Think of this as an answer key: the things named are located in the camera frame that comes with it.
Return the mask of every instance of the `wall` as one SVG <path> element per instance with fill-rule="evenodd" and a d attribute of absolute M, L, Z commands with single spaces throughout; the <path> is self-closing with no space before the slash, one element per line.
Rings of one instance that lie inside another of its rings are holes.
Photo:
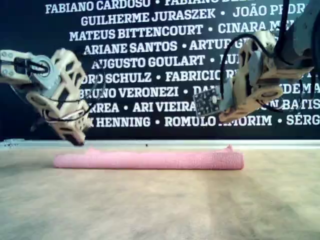
<path fill-rule="evenodd" d="M 74 12 L 78 9 L 77 2 L 62 2 L 5 1 L 1 18 L 6 23 L 0 23 L 4 33 L 0 46 L 1 49 L 48 56 L 62 47 L 86 53 L 81 58 L 88 74 L 83 94 L 92 87 L 90 80 L 95 75 L 106 74 L 107 92 L 90 115 L 95 127 L 87 133 L 88 139 L 319 138 L 315 131 L 320 122 L 317 111 L 320 107 L 319 84 L 316 85 L 315 99 L 309 100 L 308 93 L 297 115 L 260 109 L 228 125 L 219 124 L 214 117 L 200 122 L 195 118 L 192 96 L 219 84 L 221 56 L 228 41 L 237 36 L 238 31 L 269 29 L 276 33 L 276 24 L 281 18 L 281 1 L 130 0 L 128 2 L 136 6 L 131 8 L 113 4 L 127 1 L 92 0 L 85 4 L 87 11 L 78 12 Z M 288 26 L 302 13 L 308 1 L 290 2 Z M 89 25 L 89 18 L 94 18 L 95 24 Z M 161 29 L 163 35 L 154 36 L 155 28 Z M 184 28 L 187 32 L 176 34 L 177 29 Z M 239 41 L 230 52 L 226 65 L 229 75 L 238 67 L 237 53 L 242 43 Z M 96 59 L 101 60 L 106 68 L 95 69 Z M 185 81 L 184 76 L 194 72 L 199 75 Z M 119 83 L 119 74 L 128 78 L 133 76 L 136 82 Z M 310 90 L 309 76 L 304 78 L 304 87 Z M 288 84 L 283 88 L 284 109 L 296 108 L 299 88 Z M 159 89 L 161 96 L 152 96 Z M 143 104 L 147 106 L 146 111 L 143 111 Z M 57 138 L 48 126 L 29 131 L 37 114 L 5 85 L 0 88 L 0 107 L 5 138 Z M 116 118 L 129 117 L 142 118 L 143 124 L 133 123 L 130 127 L 112 124 Z M 184 119 L 191 124 L 183 125 Z"/>

